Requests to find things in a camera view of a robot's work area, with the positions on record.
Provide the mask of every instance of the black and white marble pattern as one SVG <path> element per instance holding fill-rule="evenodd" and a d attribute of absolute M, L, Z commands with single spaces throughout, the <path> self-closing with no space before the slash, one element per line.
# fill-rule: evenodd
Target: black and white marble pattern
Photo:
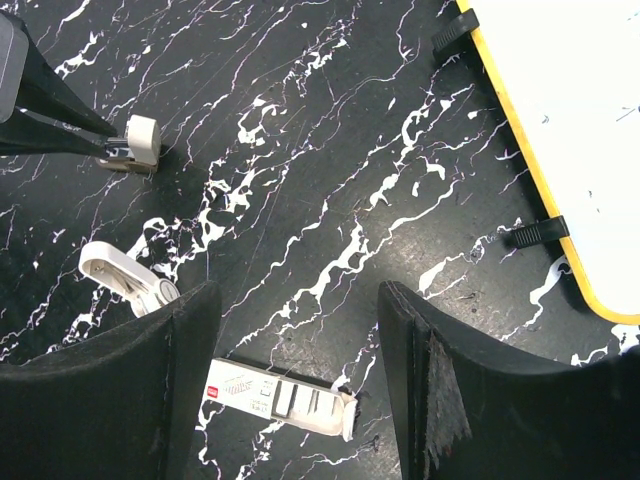
<path fill-rule="evenodd" d="M 46 155 L 0 164 L 0 360 L 131 317 L 81 279 L 88 241 L 182 291 L 220 283 L 219 355 L 343 385 L 355 438 L 206 401 L 188 478 L 399 478 L 379 282 L 524 350 L 583 364 L 637 344 L 590 313 L 559 246 L 500 234 L 544 215 L 475 52 L 435 65 L 446 0 L 16 0 L 50 64 L 123 129 L 158 119 L 153 176 Z"/>

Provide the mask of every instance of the yellow border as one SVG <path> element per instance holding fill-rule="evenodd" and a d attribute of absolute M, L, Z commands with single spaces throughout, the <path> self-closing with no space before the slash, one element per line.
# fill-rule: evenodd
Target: yellow border
<path fill-rule="evenodd" d="M 466 12 L 469 10 L 469 0 L 456 0 L 458 6 L 460 7 L 461 12 Z M 536 157 L 533 153 L 533 149 L 527 140 L 527 136 L 524 133 L 524 129 L 522 128 L 522 123 L 520 123 L 520 119 L 516 114 L 515 108 L 511 103 L 511 99 L 507 95 L 507 91 L 504 87 L 504 83 L 502 82 L 502 78 L 498 73 L 498 69 L 491 58 L 491 54 L 489 53 L 489 48 L 484 41 L 484 37 L 482 33 L 480 33 L 480 29 L 476 29 L 471 32 L 471 38 L 473 38 L 474 43 L 476 44 L 476 48 L 480 53 L 480 57 L 482 58 L 482 62 L 489 74 L 489 78 L 491 79 L 491 83 L 493 84 L 493 88 L 498 95 L 498 100 L 500 100 L 500 104 L 502 105 L 502 109 L 509 120 L 509 124 L 511 125 L 511 129 L 513 130 L 513 134 L 518 141 L 518 145 L 520 146 L 520 150 L 522 155 L 524 156 L 525 161 L 527 162 L 527 166 L 529 167 L 529 171 L 533 176 L 533 180 L 540 192 L 540 196 L 542 197 L 542 201 L 544 203 L 547 212 L 551 217 L 557 217 L 560 215 L 560 211 L 558 206 L 556 205 L 553 196 L 551 195 L 551 190 L 547 185 L 547 182 L 542 175 L 542 170 L 538 165 Z M 569 264 L 571 265 L 571 269 L 573 270 L 573 274 L 578 282 L 578 286 L 580 287 L 580 291 L 584 296 L 587 304 L 595 313 L 600 315 L 602 318 L 605 318 L 611 322 L 615 323 L 624 323 L 627 325 L 640 325 L 640 314 L 639 315 L 623 315 L 620 313 L 616 313 L 612 310 L 609 310 L 607 307 L 602 305 L 595 296 L 593 292 L 593 288 L 589 283 L 587 275 L 585 274 L 584 267 L 580 262 L 580 258 L 578 257 L 578 253 L 576 252 L 575 246 L 571 241 L 571 237 L 563 238 L 560 240 L 560 244 L 567 255 L 567 259 Z"/>

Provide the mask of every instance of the white board with yellow edge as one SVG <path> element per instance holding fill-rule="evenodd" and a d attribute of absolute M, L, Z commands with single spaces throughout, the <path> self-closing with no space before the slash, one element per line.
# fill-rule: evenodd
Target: white board with yellow edge
<path fill-rule="evenodd" d="M 640 324 L 640 0 L 458 0 L 580 290 Z"/>

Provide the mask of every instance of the black clamp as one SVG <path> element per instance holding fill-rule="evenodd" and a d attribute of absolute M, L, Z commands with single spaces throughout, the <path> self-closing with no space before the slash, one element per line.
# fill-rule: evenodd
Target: black clamp
<path fill-rule="evenodd" d="M 514 247 L 520 249 L 553 242 L 568 236 L 569 229 L 564 217 L 559 216 L 512 230 L 511 242 Z"/>
<path fill-rule="evenodd" d="M 480 26 L 473 8 L 461 13 L 449 25 L 431 37 L 433 56 L 438 61 L 458 53 L 460 40 Z"/>

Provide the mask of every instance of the white plastic object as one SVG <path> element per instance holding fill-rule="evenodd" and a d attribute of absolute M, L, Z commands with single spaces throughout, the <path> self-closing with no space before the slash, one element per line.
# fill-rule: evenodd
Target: white plastic object
<path fill-rule="evenodd" d="M 80 252 L 80 272 L 131 303 L 136 317 L 158 310 L 180 296 L 169 280 L 106 242 L 89 242 Z"/>
<path fill-rule="evenodd" d="M 204 398 L 323 435 L 353 438 L 358 400 L 293 378 L 216 358 Z"/>
<path fill-rule="evenodd" d="M 132 115 L 127 123 L 127 144 L 137 163 L 157 166 L 160 158 L 160 128 L 152 118 Z"/>

